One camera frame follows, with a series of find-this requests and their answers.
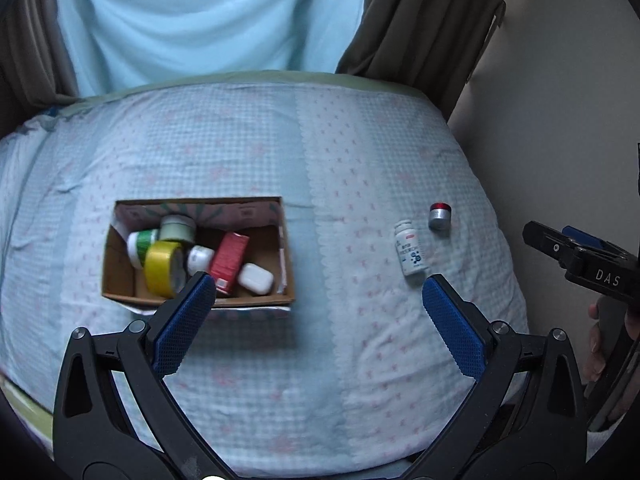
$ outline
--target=open box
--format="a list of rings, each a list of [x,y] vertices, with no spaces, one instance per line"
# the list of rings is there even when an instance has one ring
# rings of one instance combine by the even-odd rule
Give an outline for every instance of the open box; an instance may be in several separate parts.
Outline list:
[[[226,231],[249,237],[244,263],[267,269],[274,276],[266,296],[254,296],[238,284],[229,297],[218,295],[212,309],[277,310],[288,312],[294,301],[287,228],[280,197],[121,200],[115,203],[102,266],[102,295],[137,314],[152,314],[165,298],[146,288],[144,272],[127,254],[127,237],[134,231],[157,228],[160,219],[181,214],[196,222],[196,244],[216,250]]]

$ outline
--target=brown curtain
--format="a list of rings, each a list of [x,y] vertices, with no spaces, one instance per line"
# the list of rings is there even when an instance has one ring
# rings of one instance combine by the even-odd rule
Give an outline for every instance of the brown curtain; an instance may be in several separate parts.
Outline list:
[[[503,0],[365,0],[337,73],[412,86],[446,119]]]
[[[0,94],[11,92],[22,117],[76,101],[76,76],[58,28],[56,0],[14,0],[0,21],[0,75]]]

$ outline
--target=roll of yellow tape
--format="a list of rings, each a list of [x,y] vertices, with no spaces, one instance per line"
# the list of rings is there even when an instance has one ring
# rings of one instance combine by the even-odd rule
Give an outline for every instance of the roll of yellow tape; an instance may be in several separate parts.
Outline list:
[[[163,298],[175,298],[186,282],[184,255],[178,242],[160,240],[145,257],[146,288]]]

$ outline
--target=white pill bottle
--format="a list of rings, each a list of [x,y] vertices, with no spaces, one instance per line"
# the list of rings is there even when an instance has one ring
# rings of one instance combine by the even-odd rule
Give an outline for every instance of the white pill bottle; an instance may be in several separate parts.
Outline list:
[[[412,225],[411,220],[401,220],[396,225],[396,250],[400,258],[400,266],[405,276],[415,274],[427,268],[420,250],[418,231]]]

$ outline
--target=red lid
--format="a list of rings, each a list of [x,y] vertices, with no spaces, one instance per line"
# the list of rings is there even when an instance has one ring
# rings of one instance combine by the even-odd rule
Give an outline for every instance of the red lid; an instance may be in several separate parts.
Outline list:
[[[446,209],[447,211],[451,212],[451,206],[449,204],[445,204],[444,202],[436,202],[429,208],[429,211],[433,211],[434,209]]]

